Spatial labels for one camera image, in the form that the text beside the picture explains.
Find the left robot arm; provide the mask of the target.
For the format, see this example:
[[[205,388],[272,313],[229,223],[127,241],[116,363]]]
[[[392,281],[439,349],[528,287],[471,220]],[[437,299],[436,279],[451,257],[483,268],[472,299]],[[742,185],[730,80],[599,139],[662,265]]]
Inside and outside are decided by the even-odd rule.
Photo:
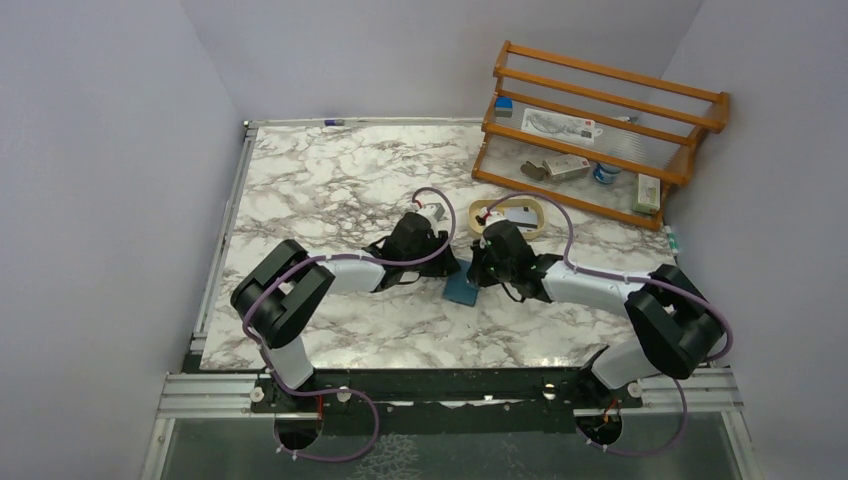
[[[350,254],[311,256],[284,240],[233,290],[230,304],[278,374],[275,393],[285,407],[298,411],[313,401],[314,367],[301,333],[325,296],[376,293],[404,285],[407,274],[447,278],[460,270],[451,233],[438,228],[444,216],[442,205],[424,204],[389,235]]]

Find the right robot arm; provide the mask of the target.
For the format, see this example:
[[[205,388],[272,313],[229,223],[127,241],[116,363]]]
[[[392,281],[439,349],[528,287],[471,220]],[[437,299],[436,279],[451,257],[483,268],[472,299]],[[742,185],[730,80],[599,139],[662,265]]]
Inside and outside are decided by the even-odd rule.
[[[580,267],[562,255],[535,253],[508,220],[485,227],[471,250],[467,278],[477,287],[509,285],[521,301],[580,304],[630,321],[634,339],[594,355],[577,380],[589,406],[604,405],[644,377],[687,379],[719,342],[731,342],[726,322],[675,266],[647,274]]]

